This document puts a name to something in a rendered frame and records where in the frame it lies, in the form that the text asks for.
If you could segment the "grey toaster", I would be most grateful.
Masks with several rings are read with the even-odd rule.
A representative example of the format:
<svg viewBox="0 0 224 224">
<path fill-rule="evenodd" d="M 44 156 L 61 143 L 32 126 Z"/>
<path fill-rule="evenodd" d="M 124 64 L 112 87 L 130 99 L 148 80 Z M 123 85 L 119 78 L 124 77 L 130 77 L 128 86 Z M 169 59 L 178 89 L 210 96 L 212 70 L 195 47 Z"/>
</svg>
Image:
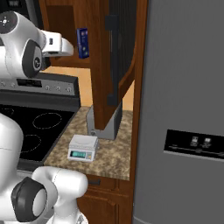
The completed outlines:
<svg viewBox="0 0 224 224">
<path fill-rule="evenodd" d="M 104 130 L 95 128 L 94 108 L 91 107 L 86 115 L 87 134 L 89 136 L 97 136 L 100 139 L 115 140 L 120 123 L 123 117 L 123 103 L 120 102 L 119 106 L 111 116 L 107 126 Z"/>
</svg>

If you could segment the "brown wooden base cupboard door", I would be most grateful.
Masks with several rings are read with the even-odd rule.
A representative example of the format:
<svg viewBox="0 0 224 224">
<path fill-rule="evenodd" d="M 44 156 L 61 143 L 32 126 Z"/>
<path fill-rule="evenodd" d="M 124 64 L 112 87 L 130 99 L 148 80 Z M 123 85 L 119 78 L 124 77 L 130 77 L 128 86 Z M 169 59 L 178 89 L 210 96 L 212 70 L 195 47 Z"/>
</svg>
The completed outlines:
<svg viewBox="0 0 224 224">
<path fill-rule="evenodd" d="M 119 206 L 110 199 L 84 195 L 77 199 L 77 204 L 89 224 L 119 224 Z"/>
</svg>

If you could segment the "brown wooden side panel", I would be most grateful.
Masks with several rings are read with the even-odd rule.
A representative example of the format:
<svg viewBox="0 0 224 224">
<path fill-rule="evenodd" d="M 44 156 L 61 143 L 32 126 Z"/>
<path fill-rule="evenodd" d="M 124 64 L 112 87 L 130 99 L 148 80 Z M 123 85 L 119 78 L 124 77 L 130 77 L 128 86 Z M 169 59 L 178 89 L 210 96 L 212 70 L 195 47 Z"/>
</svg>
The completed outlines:
<svg viewBox="0 0 224 224">
<path fill-rule="evenodd" d="M 136 1 L 136 55 L 135 55 L 135 86 L 134 86 L 134 102 L 133 102 L 133 120 L 132 120 L 132 137 L 131 137 L 131 155 L 129 169 L 129 211 L 130 215 L 128 223 L 132 224 L 135 175 L 137 166 L 137 144 L 138 130 L 141 108 L 142 81 L 144 71 L 144 48 L 145 35 L 147 26 L 149 0 Z"/>
</svg>

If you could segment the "brown wooden wall cabinet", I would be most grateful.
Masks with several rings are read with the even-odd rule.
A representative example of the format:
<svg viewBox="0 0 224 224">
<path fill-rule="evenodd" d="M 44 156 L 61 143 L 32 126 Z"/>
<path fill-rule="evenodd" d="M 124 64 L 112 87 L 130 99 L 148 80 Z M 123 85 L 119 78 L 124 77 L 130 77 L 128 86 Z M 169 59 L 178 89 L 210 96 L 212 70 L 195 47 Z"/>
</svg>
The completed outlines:
<svg viewBox="0 0 224 224">
<path fill-rule="evenodd" d="M 73 45 L 73 56 L 50 58 L 53 67 L 89 68 L 89 58 L 80 59 L 77 28 L 87 27 L 86 0 L 38 0 L 44 28 L 58 32 Z"/>
</svg>

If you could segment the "grey fridge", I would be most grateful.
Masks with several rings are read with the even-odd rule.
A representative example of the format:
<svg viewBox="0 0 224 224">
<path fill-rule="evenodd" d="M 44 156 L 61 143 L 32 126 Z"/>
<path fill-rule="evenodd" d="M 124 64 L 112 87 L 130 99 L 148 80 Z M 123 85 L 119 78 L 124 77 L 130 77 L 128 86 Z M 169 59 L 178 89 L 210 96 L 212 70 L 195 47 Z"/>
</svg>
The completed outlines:
<svg viewBox="0 0 224 224">
<path fill-rule="evenodd" d="M 132 224 L 224 224 L 224 0 L 150 0 Z"/>
</svg>

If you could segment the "white digital scale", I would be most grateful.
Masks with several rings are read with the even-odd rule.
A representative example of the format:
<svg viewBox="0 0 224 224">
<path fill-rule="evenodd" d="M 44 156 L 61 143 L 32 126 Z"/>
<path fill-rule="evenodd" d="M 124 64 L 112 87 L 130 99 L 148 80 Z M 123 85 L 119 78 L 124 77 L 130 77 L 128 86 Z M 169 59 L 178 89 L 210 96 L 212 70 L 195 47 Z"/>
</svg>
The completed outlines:
<svg viewBox="0 0 224 224">
<path fill-rule="evenodd" d="M 68 147 L 68 160 L 93 162 L 100 142 L 97 136 L 74 135 Z"/>
</svg>

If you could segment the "dark microwave oven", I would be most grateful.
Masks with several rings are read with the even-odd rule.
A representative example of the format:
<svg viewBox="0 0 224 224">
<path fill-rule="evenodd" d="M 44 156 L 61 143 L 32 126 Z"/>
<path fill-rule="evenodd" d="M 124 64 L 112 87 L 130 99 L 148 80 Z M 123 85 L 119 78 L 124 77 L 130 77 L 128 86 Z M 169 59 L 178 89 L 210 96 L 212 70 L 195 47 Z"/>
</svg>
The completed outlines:
<svg viewBox="0 0 224 224">
<path fill-rule="evenodd" d="M 43 28 L 39 0 L 0 0 L 0 13 L 5 11 L 16 11 Z"/>
</svg>

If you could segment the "black hob with control panel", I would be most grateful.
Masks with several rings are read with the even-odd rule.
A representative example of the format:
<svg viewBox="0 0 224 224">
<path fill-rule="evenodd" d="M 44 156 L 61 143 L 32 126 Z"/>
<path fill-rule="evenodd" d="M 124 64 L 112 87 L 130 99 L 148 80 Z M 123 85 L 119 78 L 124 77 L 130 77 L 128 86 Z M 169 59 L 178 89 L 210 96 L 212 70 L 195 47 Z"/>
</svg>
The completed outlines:
<svg viewBox="0 0 224 224">
<path fill-rule="evenodd" d="M 42 166 L 81 107 L 78 79 L 39 73 L 33 79 L 0 79 L 0 113 L 24 133 L 17 168 Z"/>
</svg>

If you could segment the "brown wooden drawer front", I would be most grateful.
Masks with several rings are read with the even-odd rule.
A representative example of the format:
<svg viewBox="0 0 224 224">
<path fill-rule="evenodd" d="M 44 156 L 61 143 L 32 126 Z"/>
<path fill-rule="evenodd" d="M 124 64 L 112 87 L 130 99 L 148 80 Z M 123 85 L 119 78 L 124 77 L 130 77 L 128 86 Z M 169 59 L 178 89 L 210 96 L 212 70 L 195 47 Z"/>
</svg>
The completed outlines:
<svg viewBox="0 0 224 224">
<path fill-rule="evenodd" d="M 101 180 L 100 185 L 90 185 L 92 188 L 102 189 L 105 191 L 118 192 L 123 194 L 129 194 L 131 192 L 131 184 L 128 180 L 122 180 L 118 178 L 105 178 L 95 175 L 87 175 L 88 180 Z"/>
</svg>

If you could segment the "blue cereal box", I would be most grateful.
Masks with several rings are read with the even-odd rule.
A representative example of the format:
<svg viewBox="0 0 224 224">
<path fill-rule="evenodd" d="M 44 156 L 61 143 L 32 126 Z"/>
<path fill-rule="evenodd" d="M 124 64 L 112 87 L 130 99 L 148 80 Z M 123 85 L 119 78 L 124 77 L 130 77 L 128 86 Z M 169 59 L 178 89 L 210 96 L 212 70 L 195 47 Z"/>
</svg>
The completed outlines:
<svg viewBox="0 0 224 224">
<path fill-rule="evenodd" d="M 79 58 L 80 59 L 88 58 L 89 57 L 88 29 L 78 28 L 76 34 L 77 34 L 77 46 L 78 46 Z"/>
</svg>

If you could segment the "brown wooden cabinet door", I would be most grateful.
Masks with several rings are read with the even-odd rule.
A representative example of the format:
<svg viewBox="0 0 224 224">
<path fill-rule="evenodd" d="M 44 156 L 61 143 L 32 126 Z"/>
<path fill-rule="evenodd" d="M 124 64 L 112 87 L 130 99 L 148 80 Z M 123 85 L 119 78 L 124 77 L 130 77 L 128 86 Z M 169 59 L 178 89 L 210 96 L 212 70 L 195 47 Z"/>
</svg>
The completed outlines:
<svg viewBox="0 0 224 224">
<path fill-rule="evenodd" d="M 133 81 L 137 0 L 87 0 L 89 61 L 94 107 L 94 127 L 104 130 Z M 110 74 L 111 32 L 105 30 L 105 17 L 119 17 L 118 105 L 109 106 L 107 95 L 113 93 Z"/>
</svg>

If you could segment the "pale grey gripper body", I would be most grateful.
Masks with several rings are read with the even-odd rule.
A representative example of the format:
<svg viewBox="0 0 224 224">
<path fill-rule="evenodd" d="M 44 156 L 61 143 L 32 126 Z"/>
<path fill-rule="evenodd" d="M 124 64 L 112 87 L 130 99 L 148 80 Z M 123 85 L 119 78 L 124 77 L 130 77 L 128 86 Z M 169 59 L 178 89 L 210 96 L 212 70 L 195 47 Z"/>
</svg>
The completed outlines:
<svg viewBox="0 0 224 224">
<path fill-rule="evenodd" d="M 61 39 L 61 56 L 73 56 L 74 55 L 74 47 L 73 45 L 65 38 Z"/>
</svg>

